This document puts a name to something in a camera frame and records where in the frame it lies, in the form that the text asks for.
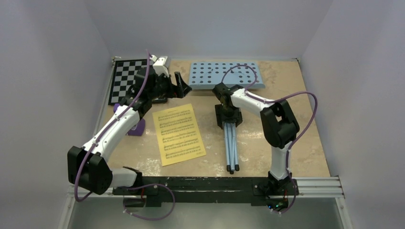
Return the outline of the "light blue music stand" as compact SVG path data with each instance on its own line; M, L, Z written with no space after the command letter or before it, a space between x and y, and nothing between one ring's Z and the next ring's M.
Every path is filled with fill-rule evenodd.
M189 83L193 90L212 89L220 102L232 105L231 95L260 82L257 64L240 62L192 62ZM234 123L225 123L224 131L226 171L239 171Z

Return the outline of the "yellow sheet music page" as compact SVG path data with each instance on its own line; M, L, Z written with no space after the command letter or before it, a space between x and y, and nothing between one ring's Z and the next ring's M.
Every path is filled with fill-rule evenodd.
M153 122L163 166L206 155L191 104L154 112Z

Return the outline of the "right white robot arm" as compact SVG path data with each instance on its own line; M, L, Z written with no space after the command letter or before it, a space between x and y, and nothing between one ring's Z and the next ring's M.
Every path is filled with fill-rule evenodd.
M272 150L268 188L272 193L280 194L291 181L288 148L299 131L289 103L286 100L263 98L240 85L227 87L219 83L213 88L213 93L220 102L215 106L216 121L224 131L231 133L242 123L242 109L260 117L265 139Z

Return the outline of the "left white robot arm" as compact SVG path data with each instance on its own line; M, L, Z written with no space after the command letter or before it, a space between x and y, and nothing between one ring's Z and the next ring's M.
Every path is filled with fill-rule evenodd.
M142 190L142 173L130 167L110 169L107 162L127 132L151 109L158 98L184 98L192 88L180 72L171 76L158 74L151 67L143 67L134 76L133 84L125 91L119 106L103 128L83 146L73 146L67 153L68 180L101 195L109 188L124 187L130 195Z

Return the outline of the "purple metronome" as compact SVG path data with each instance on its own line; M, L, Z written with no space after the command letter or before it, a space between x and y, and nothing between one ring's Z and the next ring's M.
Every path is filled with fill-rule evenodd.
M142 118L135 126L133 126L126 135L128 136L142 136L146 127L146 121Z

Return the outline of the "black white chessboard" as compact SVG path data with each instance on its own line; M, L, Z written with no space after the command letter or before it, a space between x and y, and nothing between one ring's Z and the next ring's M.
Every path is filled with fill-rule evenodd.
M118 104L127 92L131 92L132 97L135 97L144 82L146 67L145 59L116 61L108 105Z

